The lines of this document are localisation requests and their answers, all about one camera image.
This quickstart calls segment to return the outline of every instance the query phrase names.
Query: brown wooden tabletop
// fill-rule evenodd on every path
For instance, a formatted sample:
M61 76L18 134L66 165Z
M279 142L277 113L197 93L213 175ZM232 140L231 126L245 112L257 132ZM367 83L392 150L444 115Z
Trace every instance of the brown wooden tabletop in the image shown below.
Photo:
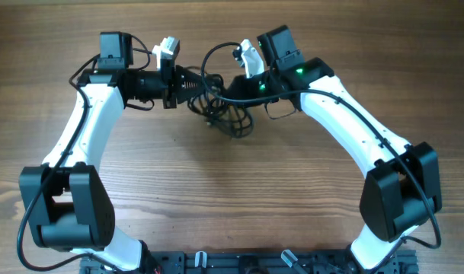
M403 248L417 250L422 273L464 273L464 3L452 1L0 6L0 273L28 272L15 253L24 213L18 175L56 144L75 103L67 80L99 52L100 31L130 32L149 48L177 37L177 63L200 65L216 44L256 43L281 24L307 59L325 60L381 123L437 150L442 247ZM229 50L216 53L207 70L227 83L243 73ZM252 113L254 133L230 139L184 105L125 110L100 169L117 225L151 250L351 243L363 226L363 177L350 155L303 113L279 120L261 107ZM414 235L434 240L429 224ZM29 234L24 246L38 265L68 257L36 248ZM77 269L73 263L58 272Z

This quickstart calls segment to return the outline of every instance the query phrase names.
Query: wooden table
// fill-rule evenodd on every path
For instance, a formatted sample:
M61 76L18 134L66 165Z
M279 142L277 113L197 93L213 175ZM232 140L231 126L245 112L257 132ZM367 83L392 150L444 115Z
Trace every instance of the wooden table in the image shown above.
M464 273L464 4L449 1L0 7L0 273L27 271L15 253L24 213L18 175L62 133L75 103L67 79L98 53L100 31L133 33L150 48L178 37L178 63L200 65L216 44L256 43L280 24L381 123L437 150L443 245L404 248L418 251L423 273ZM227 50L207 69L228 83L243 73ZM185 106L157 105L124 111L100 170L117 225L151 250L344 248L360 233L362 175L316 121L302 113L273 121L258 107L254 133L236 140ZM414 235L434 240L429 224ZM38 265L68 256L36 248L30 235L24 246Z

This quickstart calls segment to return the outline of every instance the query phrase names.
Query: wooden surface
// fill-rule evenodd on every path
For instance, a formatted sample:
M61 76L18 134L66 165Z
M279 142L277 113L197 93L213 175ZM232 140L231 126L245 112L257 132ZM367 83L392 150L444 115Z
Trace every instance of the wooden surface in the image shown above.
M450 1L0 7L0 273L27 271L15 253L18 175L62 133L75 103L67 79L98 52L100 31L130 32L151 48L178 37L178 63L199 65L216 44L255 43L280 24L381 123L435 147L443 246L404 248L418 250L423 273L464 273L464 4ZM226 50L207 69L228 81L243 73ZM151 250L344 248L360 232L362 175L317 122L302 113L272 121L257 108L253 135L234 140L185 106L158 106L124 111L100 171L117 225ZM414 235L434 239L428 224ZM24 246L38 265L68 256L37 249L30 235Z

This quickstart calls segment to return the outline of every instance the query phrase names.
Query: robotic arm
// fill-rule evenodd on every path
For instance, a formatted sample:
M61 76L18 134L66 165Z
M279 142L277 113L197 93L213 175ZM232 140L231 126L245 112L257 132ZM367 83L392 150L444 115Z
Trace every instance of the robotic arm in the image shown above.
M222 122L221 114L219 119L215 116L222 106L229 110L232 105L237 114L238 110L246 113L247 107L273 103L281 98L290 100L295 109L321 123L356 161L366 178L360 200L360 212L366 225L346 250L301 255L299 259L285 250L274 260L286 262L283 267L301 274L375 272L386 267L398 267L396 271L402 272L400 261L398 266L387 266L386 262L394 260L392 256L408 234L431 219L430 213L441 209L436 153L426 143L411 145L379 123L348 94L340 79L322 60L315 58L305 62L287 27L265 33L258 40L269 71L264 70L264 63L250 41L244 40L236 44L233 56L245 69L245 75L237 76L229 88L224 88L221 76L203 73L207 58L219 47L206 56L202 73L197 75L174 65L179 41L165 38L152 50L152 55L158 57L158 71L146 72L128 68L133 62L130 35L102 33L98 69L84 70L79 78L78 86L83 92L78 94L75 109L56 147L43 160L42 166L26 167L20 175L25 207L36 199L28 218L36 245L86 256L82 269L89 272L100 271L100 266L105 265L108 272L161 274L162 271L174 273L177 267L184 272L200 270L205 274L209 267L207 262L214 259L213 255L151 253L145 243L115 227L114 209L98 176L110 132L125 107L130 106L128 100L132 99L152 103L162 99L164 108L175 108L183 102L192 106L197 98L206 97L207 106L199 114L213 122ZM89 105L86 121L71 152L57 167L83 115L85 100L82 96L87 97ZM50 178L52 183L37 197L37 190L56 168L58 171ZM406 178L400 180L399 174ZM410 174L414 174L416 182L412 182ZM411 185L418 181L421 195ZM52 196L63 192L71 193L71 203L54 202ZM261 261L265 255L238 255L238 260L236 254L233 255L232 265L237 264L236 269L241 274L254 267L260 270L274 266ZM164 260L169 257L175 260ZM326 263L321 262L323 257L328 258ZM190 263L194 267L188 266L188 260L194 261ZM301 266L300 261L311 263L308 271L304 269L306 263ZM26 261L22 263L37 270Z

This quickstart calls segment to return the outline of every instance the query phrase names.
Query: wood grain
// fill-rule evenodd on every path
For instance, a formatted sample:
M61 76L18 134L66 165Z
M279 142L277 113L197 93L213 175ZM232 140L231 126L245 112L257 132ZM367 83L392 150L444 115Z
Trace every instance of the wood grain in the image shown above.
M18 175L59 138L75 98L67 79L98 52L100 31L130 32L149 47L178 37L178 63L199 65L217 43L254 41L280 24L290 26L306 58L323 58L381 123L435 147L443 246L407 248L418 250L423 273L464 273L464 3L431 1L0 7L0 273L27 272L15 254L24 210ZM228 81L243 73L226 50L207 69ZM126 110L100 172L117 225L151 250L349 244L363 225L363 178L354 161L304 114L271 121L261 108L252 113L254 133L234 140L184 106ZM414 234L433 240L430 225ZM37 249L30 237L25 246L39 265L68 256Z

